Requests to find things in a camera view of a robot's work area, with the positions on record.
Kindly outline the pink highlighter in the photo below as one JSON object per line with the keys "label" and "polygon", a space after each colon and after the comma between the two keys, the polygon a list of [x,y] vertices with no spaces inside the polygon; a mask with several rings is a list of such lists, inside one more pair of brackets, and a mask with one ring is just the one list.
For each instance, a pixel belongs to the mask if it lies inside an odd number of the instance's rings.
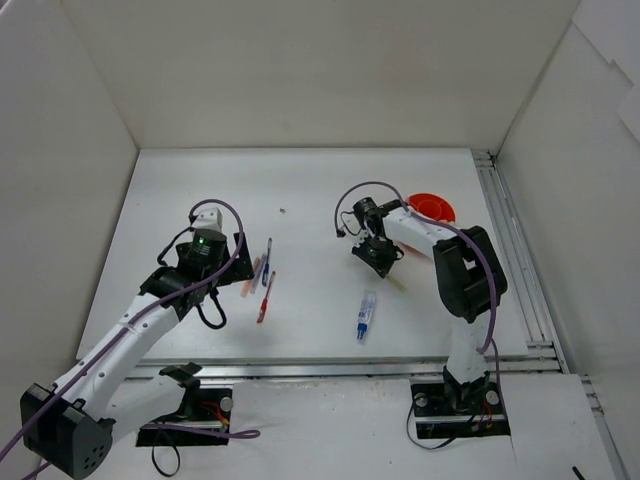
{"label": "pink highlighter", "polygon": [[256,257],[254,259],[254,262],[253,262],[253,276],[252,276],[251,279],[245,281],[245,283],[244,283],[244,285],[243,285],[243,287],[241,289],[241,292],[240,292],[240,296],[242,298],[246,298],[249,294],[251,294],[250,293],[251,284],[252,284],[252,280],[254,278],[255,269],[257,268],[257,265],[259,263],[259,259],[260,259],[260,257]]}

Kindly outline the blue pen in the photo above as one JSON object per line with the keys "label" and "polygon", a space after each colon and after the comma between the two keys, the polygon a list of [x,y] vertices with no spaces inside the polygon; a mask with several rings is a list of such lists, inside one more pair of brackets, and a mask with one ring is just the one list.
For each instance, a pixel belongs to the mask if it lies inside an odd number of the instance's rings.
{"label": "blue pen", "polygon": [[272,244],[273,244],[273,238],[270,237],[267,241],[267,249],[266,249],[266,253],[265,253],[265,257],[264,257],[264,266],[263,266],[263,270],[262,270],[262,285],[264,287],[266,287],[268,285],[268,281],[269,281],[269,276],[271,273],[271,266],[270,266],[270,262],[271,262],[271,252],[272,252]]}

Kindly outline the yellow highlighter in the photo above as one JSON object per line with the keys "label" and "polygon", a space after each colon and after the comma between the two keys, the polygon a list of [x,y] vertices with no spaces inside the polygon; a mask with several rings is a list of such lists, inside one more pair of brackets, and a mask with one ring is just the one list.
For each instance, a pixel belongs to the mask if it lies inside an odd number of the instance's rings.
{"label": "yellow highlighter", "polygon": [[388,275],[386,280],[400,292],[406,292],[407,287],[392,275]]}

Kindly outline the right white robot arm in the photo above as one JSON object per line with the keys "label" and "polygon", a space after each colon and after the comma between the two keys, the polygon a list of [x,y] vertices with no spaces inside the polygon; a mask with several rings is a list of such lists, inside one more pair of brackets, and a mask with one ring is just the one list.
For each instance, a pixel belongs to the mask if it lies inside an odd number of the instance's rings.
{"label": "right white robot arm", "polygon": [[445,405],[466,413],[481,405],[490,374],[485,352],[493,343],[497,308],[508,289],[487,232],[459,229],[424,217],[399,200],[378,205],[365,197],[353,205],[359,225],[352,254],[386,277],[403,258],[401,243],[433,261],[440,300],[454,318],[443,369]]}

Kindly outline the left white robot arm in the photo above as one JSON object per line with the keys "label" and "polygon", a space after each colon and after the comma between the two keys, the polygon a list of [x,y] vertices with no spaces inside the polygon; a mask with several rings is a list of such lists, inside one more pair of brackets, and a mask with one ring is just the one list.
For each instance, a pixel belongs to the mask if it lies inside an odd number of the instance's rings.
{"label": "left white robot arm", "polygon": [[112,398],[142,357],[218,288],[252,278],[245,235],[235,248],[217,228],[191,228],[177,245],[178,262],[160,265],[140,286],[130,307],[106,336],[49,386],[32,384],[20,398],[24,445],[72,479],[85,479],[111,447],[131,431],[172,414],[199,409],[199,366],[162,369],[125,401]]}

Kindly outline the red pen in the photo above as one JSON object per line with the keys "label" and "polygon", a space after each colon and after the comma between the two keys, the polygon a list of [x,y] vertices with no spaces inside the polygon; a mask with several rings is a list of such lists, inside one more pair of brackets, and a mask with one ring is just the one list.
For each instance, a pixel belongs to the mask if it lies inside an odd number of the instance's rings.
{"label": "red pen", "polygon": [[261,303],[261,306],[260,306],[260,309],[259,309],[259,313],[258,313],[258,317],[257,317],[257,321],[256,321],[256,323],[258,323],[258,324],[263,323],[264,319],[266,317],[266,312],[267,312],[268,304],[269,304],[269,297],[270,297],[271,290],[272,290],[273,283],[274,283],[274,280],[275,280],[276,276],[277,276],[277,272],[275,272],[275,271],[271,272],[271,274],[269,276],[269,279],[268,279],[268,282],[267,282],[267,287],[266,287],[266,292],[265,292],[264,298],[262,300],[262,303]]}

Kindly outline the orange round container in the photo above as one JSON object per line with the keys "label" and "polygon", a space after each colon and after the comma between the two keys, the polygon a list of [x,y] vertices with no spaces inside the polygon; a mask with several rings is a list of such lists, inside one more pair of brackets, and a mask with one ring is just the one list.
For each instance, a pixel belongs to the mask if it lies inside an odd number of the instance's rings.
{"label": "orange round container", "polygon": [[433,220],[454,223],[456,213],[444,198],[427,192],[414,193],[408,197],[409,205],[418,213]]}

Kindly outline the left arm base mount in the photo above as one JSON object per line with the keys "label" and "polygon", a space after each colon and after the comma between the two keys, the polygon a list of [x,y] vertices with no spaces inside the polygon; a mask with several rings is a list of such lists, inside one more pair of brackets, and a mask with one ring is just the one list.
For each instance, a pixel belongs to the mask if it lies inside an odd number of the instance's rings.
{"label": "left arm base mount", "polygon": [[[181,407],[177,413],[158,417],[156,421],[166,425],[182,425],[195,429],[228,432],[233,408],[233,393],[229,387],[203,387]],[[204,447],[226,446],[228,439],[201,435],[181,430],[140,430],[135,446],[151,447]]]}

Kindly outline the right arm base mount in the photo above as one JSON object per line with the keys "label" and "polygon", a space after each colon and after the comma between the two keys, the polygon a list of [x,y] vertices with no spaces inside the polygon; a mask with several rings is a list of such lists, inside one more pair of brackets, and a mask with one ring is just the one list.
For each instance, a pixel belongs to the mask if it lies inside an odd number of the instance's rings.
{"label": "right arm base mount", "polygon": [[489,382],[479,400],[459,409],[446,397],[443,383],[413,383],[411,400],[409,432],[417,440],[439,444],[511,435],[506,410],[494,381]]}

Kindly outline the aluminium rail frame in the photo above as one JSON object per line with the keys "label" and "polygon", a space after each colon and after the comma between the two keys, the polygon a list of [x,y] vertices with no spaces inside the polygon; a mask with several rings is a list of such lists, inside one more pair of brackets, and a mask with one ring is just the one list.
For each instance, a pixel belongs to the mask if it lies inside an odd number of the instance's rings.
{"label": "aluminium rail frame", "polygon": [[[411,385],[437,380],[452,319],[432,263],[408,252],[380,279],[335,235],[337,202],[431,192],[461,226],[488,231],[509,279],[495,330],[511,435],[435,450],[409,432]],[[140,385],[182,361],[208,386],[234,385],[235,429],[255,441],[185,450],[184,478],[622,479],[592,381],[569,372],[537,275],[494,165],[468,149],[144,149],[136,161],[81,337],[88,353],[129,305],[188,209],[219,198],[236,209],[253,256],[273,238],[277,272],[261,294],[220,293],[229,323],[184,320],[134,368]],[[356,339],[365,291],[377,303]]]}

